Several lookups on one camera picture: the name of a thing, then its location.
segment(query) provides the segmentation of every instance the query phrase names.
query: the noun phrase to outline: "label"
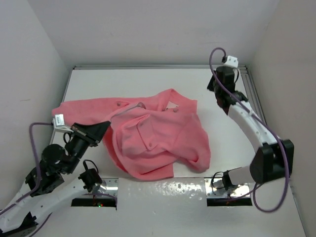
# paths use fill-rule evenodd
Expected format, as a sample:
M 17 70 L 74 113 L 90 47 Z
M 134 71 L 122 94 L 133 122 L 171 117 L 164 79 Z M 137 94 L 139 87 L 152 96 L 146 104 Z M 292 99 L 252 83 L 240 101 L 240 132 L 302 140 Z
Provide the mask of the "label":
M 65 125 L 64 115 L 63 114 L 55 115 L 55 122 L 56 122 L 56 126 L 64 126 Z
M 172 103 L 171 101 L 169 101 L 168 105 L 167 105 L 167 109 L 170 109 L 170 108 L 176 108 L 178 107 L 178 105 Z

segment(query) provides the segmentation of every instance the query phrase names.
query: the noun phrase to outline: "cable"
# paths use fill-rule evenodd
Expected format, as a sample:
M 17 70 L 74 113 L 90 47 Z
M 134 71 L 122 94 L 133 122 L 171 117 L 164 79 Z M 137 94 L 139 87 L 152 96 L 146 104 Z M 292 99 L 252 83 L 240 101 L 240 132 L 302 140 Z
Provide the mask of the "cable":
M 224 172 L 222 172 L 222 171 L 218 171 L 218 172 L 216 172 L 214 175 L 213 175 L 213 177 L 212 177 L 212 179 L 211 179 L 211 188 L 212 188 L 212 191 L 213 191 L 213 188 L 215 188 L 214 187 L 214 179 L 216 178 L 216 175 L 217 174 L 219 174 L 219 173 L 224 173 Z
M 64 140 L 64 143 L 69 143 L 70 142 L 70 139 L 71 139 L 71 133 L 70 132 L 65 132 L 63 134 L 63 140 Z
M 22 195 L 19 199 L 17 199 L 17 202 L 20 202 L 21 200 L 23 200 L 24 198 L 28 197 L 29 195 L 31 195 L 33 192 L 35 192 L 39 186 L 40 186 L 40 180 L 41 180 L 41 173 L 40 173 L 40 161 L 39 161 L 39 157 L 36 151 L 36 147 L 35 147 L 35 142 L 34 142 L 34 137 L 33 137 L 33 126 L 35 125 L 53 125 L 52 123 L 47 123 L 47 122 L 34 122 L 30 125 L 29 127 L 29 135 L 30 135 L 30 140 L 31 140 L 31 146 L 32 146 L 32 151 L 34 154 L 34 160 L 35 160 L 35 165 L 36 165 L 36 174 L 37 174 L 37 179 L 36 179 L 36 185 L 35 187 L 30 190 L 28 193 Z M 14 207 L 16 204 L 13 203 L 11 204 L 9 207 L 7 207 L 6 209 L 4 209 L 3 211 L 0 212 L 0 216 L 5 214 L 8 210 L 10 210 L 12 207 Z
M 99 169 L 98 169 L 97 165 L 96 165 L 92 160 L 90 160 L 90 159 L 85 159 L 85 160 L 82 162 L 82 164 L 83 164 L 83 166 L 84 166 L 84 169 L 85 169 L 85 170 L 88 170 L 88 165 L 87 165 L 87 163 L 86 163 L 87 161 L 91 162 L 91 163 L 94 165 L 94 167 L 96 168 L 97 172 L 99 173 Z
M 43 224 L 41 224 L 41 226 L 38 227 L 38 228 L 36 229 L 36 231 L 35 231 L 34 233 L 32 233 L 29 237 L 33 237 L 34 235 L 37 234 L 37 232 L 40 231 L 40 229 L 46 224 L 46 222 L 47 222 L 48 219 L 50 218 L 50 215 L 51 215 L 51 213 L 50 213 L 50 214 L 47 216 L 47 218 L 44 220 Z
M 215 51 L 217 50 L 221 50 L 223 53 L 224 53 L 224 57 L 226 57 L 226 51 L 221 48 L 221 47 L 217 47 L 215 49 L 212 50 L 210 56 L 209 56 L 209 67 L 211 69 L 211 72 L 216 80 L 216 82 L 220 85 L 220 87 L 227 93 L 229 94 L 232 98 L 234 98 L 239 104 L 240 106 L 247 112 L 247 113 L 250 113 L 250 110 L 235 96 L 233 95 L 232 93 L 230 93 L 230 91 L 228 91 L 224 86 L 223 84 L 220 82 L 220 80 L 218 79 L 217 75 L 215 74 L 214 72 L 214 69 L 213 69 L 213 66 L 212 66 L 212 57 L 213 57 L 213 54 Z M 284 200 L 285 200 L 285 197 L 286 197 L 286 194 L 287 194 L 287 189 L 288 189 L 288 184 L 289 184 L 289 168 L 288 168 L 288 162 L 287 162 L 287 156 L 286 156 L 286 153 L 285 153 L 285 150 L 284 150 L 284 147 L 282 145 L 282 142 L 281 140 L 278 138 L 277 134 L 274 133 L 267 125 L 265 125 L 261 119 L 259 119 L 256 115 L 252 114 L 251 115 L 255 120 L 257 120 L 260 124 L 262 124 L 273 136 L 274 138 L 276 139 L 280 149 L 281 149 L 281 153 L 282 153 L 282 156 L 283 156 L 283 161 L 284 161 L 284 168 L 285 168 L 285 182 L 284 182 L 284 189 L 283 189 L 283 193 L 282 193 L 282 196 L 281 196 L 281 199 L 279 201 L 279 203 L 272 209 L 269 209 L 269 210 L 264 210 L 262 208 L 260 208 L 258 206 L 258 203 L 256 201 L 256 198 L 254 197 L 253 199 L 253 202 L 254 202 L 254 205 L 258 208 L 258 210 L 262 211 L 262 212 L 266 212 L 266 213 L 272 213 L 272 212 L 275 212 L 277 211 L 283 204 Z M 255 196 L 256 194 L 256 189 L 253 189 L 253 196 Z
M 239 70 L 238 70 L 238 68 L 235 68 L 236 70 L 237 70 L 237 77 L 236 77 L 236 80 L 235 80 L 235 84 L 236 84 L 236 82 L 238 81 L 238 79 L 239 79 Z

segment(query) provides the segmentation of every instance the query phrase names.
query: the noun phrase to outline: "pink cloth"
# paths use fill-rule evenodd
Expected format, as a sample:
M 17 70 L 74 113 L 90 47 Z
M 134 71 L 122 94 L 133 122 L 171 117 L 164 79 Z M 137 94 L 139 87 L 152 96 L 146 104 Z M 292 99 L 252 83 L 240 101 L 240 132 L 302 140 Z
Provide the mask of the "pink cloth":
M 143 103 L 146 108 L 136 107 Z M 176 104 L 167 109 L 169 102 Z M 94 124 L 110 120 L 103 138 L 114 163 L 141 180 L 173 177 L 173 163 L 209 168 L 207 133 L 197 116 L 197 101 L 173 89 L 145 98 L 98 98 L 64 102 L 52 114 L 65 123 Z

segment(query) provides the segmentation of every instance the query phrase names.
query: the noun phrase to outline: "sleeve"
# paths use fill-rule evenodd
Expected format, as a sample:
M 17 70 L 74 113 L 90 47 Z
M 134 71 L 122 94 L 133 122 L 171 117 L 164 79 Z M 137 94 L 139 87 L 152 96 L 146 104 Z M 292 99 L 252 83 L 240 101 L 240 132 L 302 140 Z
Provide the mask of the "sleeve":
M 74 122 L 90 125 L 103 122 L 107 115 L 127 105 L 129 103 L 120 98 L 67 101 L 53 109 L 52 115 L 63 114 L 66 125 Z
M 209 168 L 211 151 L 208 135 L 196 114 L 179 132 L 170 152 L 196 171 L 203 172 Z

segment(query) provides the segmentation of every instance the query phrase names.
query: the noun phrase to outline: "shirt pocket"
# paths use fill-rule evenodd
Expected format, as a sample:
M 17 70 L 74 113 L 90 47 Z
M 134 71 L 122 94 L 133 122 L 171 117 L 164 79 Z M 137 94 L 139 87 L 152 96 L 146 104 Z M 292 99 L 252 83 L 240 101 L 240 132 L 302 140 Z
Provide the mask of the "shirt pocket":
M 135 156 L 157 146 L 150 114 L 134 118 L 122 126 L 121 148 L 124 156 Z

